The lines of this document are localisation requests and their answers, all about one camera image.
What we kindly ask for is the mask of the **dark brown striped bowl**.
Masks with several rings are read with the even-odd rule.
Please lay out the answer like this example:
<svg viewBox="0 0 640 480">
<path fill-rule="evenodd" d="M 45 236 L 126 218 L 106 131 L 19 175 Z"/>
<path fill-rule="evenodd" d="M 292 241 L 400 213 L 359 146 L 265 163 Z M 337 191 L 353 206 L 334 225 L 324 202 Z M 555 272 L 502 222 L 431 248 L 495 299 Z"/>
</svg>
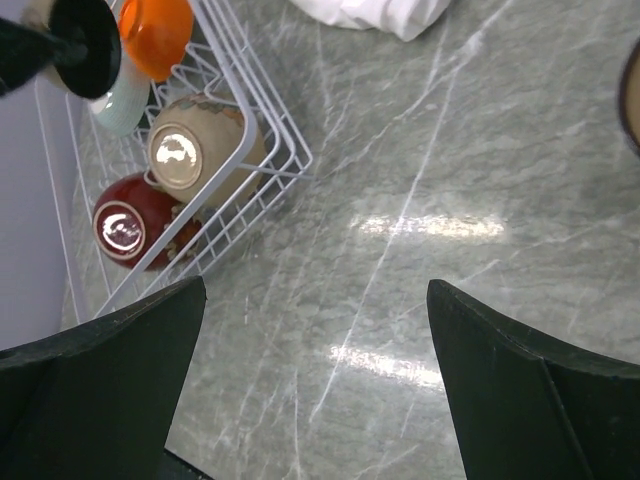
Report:
<svg viewBox="0 0 640 480">
<path fill-rule="evenodd" d="M 617 112 L 625 140 L 639 157 L 639 40 L 630 50 L 620 76 Z"/>
</svg>

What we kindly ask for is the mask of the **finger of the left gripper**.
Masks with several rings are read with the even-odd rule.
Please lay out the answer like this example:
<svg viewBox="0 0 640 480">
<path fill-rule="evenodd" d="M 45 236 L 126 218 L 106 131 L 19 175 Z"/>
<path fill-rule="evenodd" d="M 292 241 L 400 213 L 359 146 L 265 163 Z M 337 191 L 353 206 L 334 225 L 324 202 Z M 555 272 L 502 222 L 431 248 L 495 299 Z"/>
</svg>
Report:
<svg viewBox="0 0 640 480">
<path fill-rule="evenodd" d="M 1 96 L 23 87 L 49 67 L 75 67 L 88 55 L 85 44 L 1 19 Z"/>
</svg>

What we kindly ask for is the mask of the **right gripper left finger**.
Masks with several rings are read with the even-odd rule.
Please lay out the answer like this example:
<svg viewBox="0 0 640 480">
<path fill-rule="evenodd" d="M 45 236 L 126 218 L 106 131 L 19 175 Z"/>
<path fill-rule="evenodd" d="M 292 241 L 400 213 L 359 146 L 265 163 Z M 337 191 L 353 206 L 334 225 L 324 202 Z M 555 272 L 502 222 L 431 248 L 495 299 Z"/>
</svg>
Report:
<svg viewBox="0 0 640 480">
<path fill-rule="evenodd" d="M 165 447 L 205 304 L 193 276 L 2 351 L 2 478 L 205 478 Z"/>
</svg>

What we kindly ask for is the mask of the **orange ceramic bowl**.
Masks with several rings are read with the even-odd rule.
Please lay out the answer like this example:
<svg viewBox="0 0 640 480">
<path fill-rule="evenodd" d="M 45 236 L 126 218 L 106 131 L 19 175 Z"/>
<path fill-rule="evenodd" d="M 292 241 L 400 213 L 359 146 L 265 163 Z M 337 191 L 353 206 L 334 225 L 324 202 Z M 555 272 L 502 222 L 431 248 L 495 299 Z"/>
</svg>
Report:
<svg viewBox="0 0 640 480">
<path fill-rule="evenodd" d="M 191 39 L 194 14 L 186 0 L 128 0 L 118 29 L 134 64 L 155 82 L 164 82 L 180 64 Z"/>
</svg>

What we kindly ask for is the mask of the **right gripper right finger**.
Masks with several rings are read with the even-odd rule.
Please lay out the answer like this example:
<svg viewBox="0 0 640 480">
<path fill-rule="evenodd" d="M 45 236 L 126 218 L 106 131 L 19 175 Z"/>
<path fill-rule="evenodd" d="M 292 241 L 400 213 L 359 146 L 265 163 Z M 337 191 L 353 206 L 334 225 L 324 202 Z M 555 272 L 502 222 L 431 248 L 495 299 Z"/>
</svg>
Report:
<svg viewBox="0 0 640 480">
<path fill-rule="evenodd" d="M 430 330 L 469 479 L 636 479 L 639 367 L 512 319 L 444 280 Z"/>
</svg>

